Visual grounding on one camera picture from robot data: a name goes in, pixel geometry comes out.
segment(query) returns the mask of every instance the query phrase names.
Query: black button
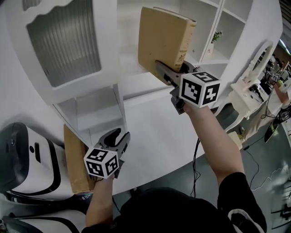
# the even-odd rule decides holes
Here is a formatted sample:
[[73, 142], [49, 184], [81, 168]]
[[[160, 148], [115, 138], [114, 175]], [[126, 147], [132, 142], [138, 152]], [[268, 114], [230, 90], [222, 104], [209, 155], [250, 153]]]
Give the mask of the black button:
[[34, 148], [32, 146], [29, 147], [29, 150], [30, 150], [31, 153], [35, 152], [35, 150], [34, 150]]

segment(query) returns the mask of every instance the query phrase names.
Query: white cabinet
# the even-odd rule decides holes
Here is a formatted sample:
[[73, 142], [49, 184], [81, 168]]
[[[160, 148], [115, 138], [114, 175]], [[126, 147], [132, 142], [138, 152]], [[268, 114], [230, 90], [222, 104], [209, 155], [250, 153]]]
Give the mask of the white cabinet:
[[[186, 60], [223, 76], [253, 0], [9, 0], [11, 41], [43, 100], [88, 146], [120, 127], [123, 99], [169, 88], [138, 64], [140, 11], [161, 7], [197, 22]], [[206, 51], [223, 31], [212, 56]]]

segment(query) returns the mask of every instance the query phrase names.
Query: book spine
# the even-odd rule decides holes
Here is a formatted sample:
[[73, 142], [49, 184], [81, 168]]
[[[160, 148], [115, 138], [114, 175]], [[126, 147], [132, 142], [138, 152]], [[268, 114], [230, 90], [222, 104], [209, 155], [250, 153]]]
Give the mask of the book spine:
[[183, 40], [181, 43], [181, 46], [178, 50], [178, 54], [175, 60], [175, 64], [172, 67], [172, 69], [176, 72], [179, 72], [181, 69], [181, 66], [184, 62], [186, 53], [188, 51], [189, 48], [189, 44], [192, 41], [192, 36], [194, 33], [194, 29], [196, 27], [196, 23], [195, 22], [187, 22], [186, 28], [185, 28], [185, 32], [184, 32], [184, 36], [183, 36]]

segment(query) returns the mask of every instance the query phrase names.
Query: human arm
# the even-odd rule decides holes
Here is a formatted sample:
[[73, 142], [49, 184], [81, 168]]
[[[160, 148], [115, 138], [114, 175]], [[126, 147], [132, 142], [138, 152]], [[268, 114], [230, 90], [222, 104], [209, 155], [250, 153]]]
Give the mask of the human arm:
[[95, 184], [93, 197], [86, 214], [86, 226], [111, 223], [113, 220], [112, 187], [114, 176]]
[[277, 83], [275, 83], [273, 85], [274, 87], [274, 90], [276, 91], [276, 94], [278, 95], [278, 98], [280, 99], [280, 101], [285, 104], [289, 101], [289, 96], [288, 96], [288, 93], [285, 93], [285, 92], [281, 92], [280, 91], [280, 87]]
[[184, 110], [190, 117], [218, 184], [232, 173], [244, 173], [241, 152], [211, 110], [208, 107], [195, 108], [188, 103]]

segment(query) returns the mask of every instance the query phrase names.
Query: black t-shirt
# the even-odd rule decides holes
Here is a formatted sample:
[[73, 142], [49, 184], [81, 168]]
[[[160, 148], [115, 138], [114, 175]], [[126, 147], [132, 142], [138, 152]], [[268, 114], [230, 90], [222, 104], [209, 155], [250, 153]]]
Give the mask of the black t-shirt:
[[[265, 217], [257, 205], [246, 176], [237, 172], [227, 176], [219, 187], [217, 209], [203, 199], [192, 198], [171, 188], [149, 189], [125, 203], [112, 224], [97, 224], [82, 233], [107, 231], [176, 230], [189, 232], [259, 232], [249, 216], [264, 232]], [[245, 216], [237, 214], [244, 211]]]

